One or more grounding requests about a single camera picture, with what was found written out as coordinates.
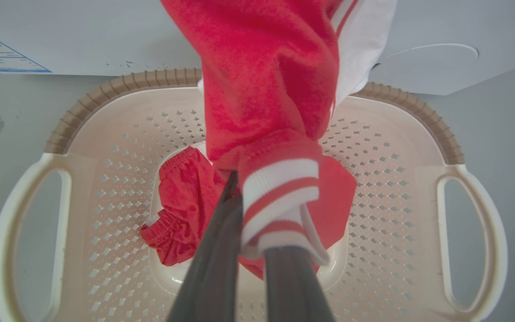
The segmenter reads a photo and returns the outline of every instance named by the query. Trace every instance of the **red and white striped cuff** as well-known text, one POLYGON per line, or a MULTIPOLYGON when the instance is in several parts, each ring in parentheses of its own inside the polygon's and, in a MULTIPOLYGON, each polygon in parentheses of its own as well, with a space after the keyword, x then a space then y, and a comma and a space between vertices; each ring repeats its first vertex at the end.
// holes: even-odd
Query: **red and white striped cuff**
POLYGON ((300 246, 319 265, 329 255, 321 244, 306 203, 319 198, 319 164, 288 159, 251 173, 242 183, 244 222, 241 255, 256 259, 264 250, 300 246))

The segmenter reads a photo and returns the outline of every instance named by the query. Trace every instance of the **beige plastic basket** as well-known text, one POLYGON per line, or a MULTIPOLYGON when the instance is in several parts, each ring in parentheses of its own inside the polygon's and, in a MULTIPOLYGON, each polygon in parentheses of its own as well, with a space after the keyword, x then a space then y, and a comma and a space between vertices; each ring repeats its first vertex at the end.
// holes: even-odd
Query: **beige plastic basket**
MULTIPOLYGON (((45 176, 63 178, 51 307, 46 321, 160 322, 188 263, 164 267, 137 230, 161 208, 158 169, 204 140, 196 69, 112 80, 80 99, 6 200, 0 215, 0 320, 24 322, 14 257, 22 218, 45 176)), ((320 140, 359 186, 331 265, 317 274, 337 321, 478 321, 507 272, 498 212, 464 166, 454 136, 418 98, 368 84, 338 106, 320 140), (485 269, 465 308, 452 296, 443 188, 464 186, 484 227, 485 269)), ((240 267, 238 320, 266 320, 264 283, 240 267)))

